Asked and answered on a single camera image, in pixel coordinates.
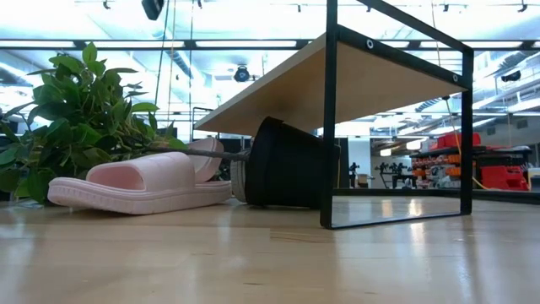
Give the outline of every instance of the green potted plant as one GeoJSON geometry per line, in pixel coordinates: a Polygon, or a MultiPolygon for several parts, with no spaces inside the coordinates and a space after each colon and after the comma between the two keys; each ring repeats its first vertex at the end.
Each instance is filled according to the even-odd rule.
{"type": "Polygon", "coordinates": [[[85,178],[93,166],[129,160],[152,149],[185,149],[172,136],[173,124],[164,135],[156,133],[154,103],[132,103],[144,92],[139,84],[121,85],[122,73],[130,68],[106,69],[106,60],[97,60],[90,43],[83,61],[70,56],[52,57],[54,68],[37,71],[43,85],[34,88],[34,100],[7,112],[3,119],[19,115],[28,130],[17,137],[1,123],[13,143],[0,153],[0,190],[15,196],[46,201],[48,183],[57,176],[85,178]],[[35,107],[28,116],[20,111],[35,107]],[[145,124],[143,115],[149,124],[145,124]],[[52,121],[49,126],[31,129],[36,117],[52,121]]]}

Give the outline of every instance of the glossy floor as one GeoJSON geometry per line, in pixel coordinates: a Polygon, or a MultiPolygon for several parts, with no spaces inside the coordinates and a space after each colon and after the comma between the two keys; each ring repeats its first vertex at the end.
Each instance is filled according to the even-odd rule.
{"type": "MultiPolygon", "coordinates": [[[[451,206],[340,198],[334,213],[451,206]]],[[[540,207],[523,204],[347,231],[235,201],[149,216],[19,206],[0,209],[0,303],[538,303],[539,252],[540,207]]]]}

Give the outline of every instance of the overturned pot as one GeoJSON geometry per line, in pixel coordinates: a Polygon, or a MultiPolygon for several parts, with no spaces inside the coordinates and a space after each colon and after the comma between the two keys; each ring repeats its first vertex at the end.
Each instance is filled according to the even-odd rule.
{"type": "MultiPolygon", "coordinates": [[[[336,146],[336,164],[339,147],[336,146]]],[[[325,180],[322,138],[267,117],[246,164],[248,204],[318,209],[325,180]]]]}

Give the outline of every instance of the wooden tabletop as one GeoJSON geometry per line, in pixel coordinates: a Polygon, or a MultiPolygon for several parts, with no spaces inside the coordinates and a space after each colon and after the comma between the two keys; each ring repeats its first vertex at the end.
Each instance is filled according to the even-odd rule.
{"type": "MultiPolygon", "coordinates": [[[[206,115],[195,129],[255,135],[268,116],[308,132],[321,128],[325,39],[322,35],[296,52],[206,115]]],[[[337,44],[336,123],[464,90],[341,41],[337,44]]]]}

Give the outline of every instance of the ceiling light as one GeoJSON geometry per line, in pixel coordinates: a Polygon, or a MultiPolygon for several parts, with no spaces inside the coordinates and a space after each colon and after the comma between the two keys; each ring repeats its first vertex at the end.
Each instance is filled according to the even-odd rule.
{"type": "Polygon", "coordinates": [[[386,44],[387,46],[396,47],[396,48],[404,48],[408,46],[408,41],[381,41],[381,42],[386,44]]]}
{"type": "Polygon", "coordinates": [[[184,41],[94,41],[99,48],[161,48],[184,47],[184,41]]]}
{"type": "Polygon", "coordinates": [[[508,114],[507,113],[473,113],[472,115],[478,116],[478,117],[499,117],[499,116],[506,116],[508,114]]]}
{"type": "Polygon", "coordinates": [[[199,47],[292,47],[296,41],[196,41],[199,47]]]}
{"type": "Polygon", "coordinates": [[[425,47],[425,48],[437,48],[437,47],[439,47],[439,48],[450,48],[446,44],[438,42],[438,41],[423,41],[423,42],[420,42],[420,47],[425,47]]]}
{"type": "Polygon", "coordinates": [[[505,48],[518,47],[521,41],[465,41],[463,42],[472,48],[505,48]]]}
{"type": "Polygon", "coordinates": [[[489,119],[484,119],[484,120],[481,120],[479,122],[475,122],[472,124],[472,127],[473,128],[476,128],[476,127],[480,127],[480,126],[483,126],[484,124],[488,123],[488,122],[492,122],[494,121],[495,118],[489,118],[489,119]]]}
{"type": "Polygon", "coordinates": [[[73,41],[0,41],[3,47],[55,47],[70,48],[75,47],[73,41]]]}
{"type": "Polygon", "coordinates": [[[422,147],[423,141],[425,141],[425,139],[419,139],[419,140],[414,140],[412,142],[408,142],[406,144],[406,147],[407,149],[411,149],[411,150],[420,149],[422,147]]]}
{"type": "Polygon", "coordinates": [[[390,156],[392,155],[392,149],[382,149],[381,156],[390,156]]]}
{"type": "Polygon", "coordinates": [[[513,106],[509,106],[508,112],[523,111],[537,106],[540,106],[540,98],[518,102],[513,106]]]}
{"type": "Polygon", "coordinates": [[[494,101],[493,98],[488,98],[488,99],[485,99],[485,100],[481,100],[481,101],[477,101],[475,103],[472,104],[472,109],[473,110],[477,110],[483,106],[486,106],[487,104],[490,104],[494,101]]]}
{"type": "Polygon", "coordinates": [[[7,65],[7,64],[5,64],[3,62],[0,62],[0,68],[3,68],[6,71],[14,74],[15,76],[24,79],[24,81],[29,82],[30,84],[32,84],[35,87],[38,86],[38,85],[43,84],[41,82],[41,79],[39,78],[39,76],[28,76],[27,73],[19,70],[18,68],[14,68],[12,66],[9,66],[9,65],[7,65]]]}
{"type": "Polygon", "coordinates": [[[416,133],[416,132],[424,131],[426,128],[428,128],[428,126],[404,128],[403,130],[399,130],[397,132],[397,134],[398,135],[407,135],[407,134],[410,134],[410,133],[416,133]]]}
{"type": "Polygon", "coordinates": [[[429,131],[429,134],[439,135],[439,134],[446,134],[452,131],[454,131],[454,128],[452,126],[449,126],[449,127],[436,128],[435,130],[429,131]]]}
{"type": "MultiPolygon", "coordinates": [[[[476,127],[480,127],[488,122],[492,122],[494,121],[495,118],[488,118],[488,119],[484,119],[484,120],[481,120],[481,121],[478,121],[478,122],[475,122],[472,124],[472,127],[473,128],[476,128],[476,127]]],[[[456,126],[456,131],[460,130],[462,128],[461,125],[459,126],[456,126]]],[[[431,130],[429,132],[429,134],[434,134],[434,135],[439,135],[439,134],[446,134],[446,133],[450,133],[450,132],[453,132],[454,131],[454,127],[453,126],[449,126],[449,127],[442,127],[442,128],[436,128],[435,130],[431,130]]]]}
{"type": "Polygon", "coordinates": [[[517,112],[512,115],[519,117],[540,117],[540,112],[517,112]]]}

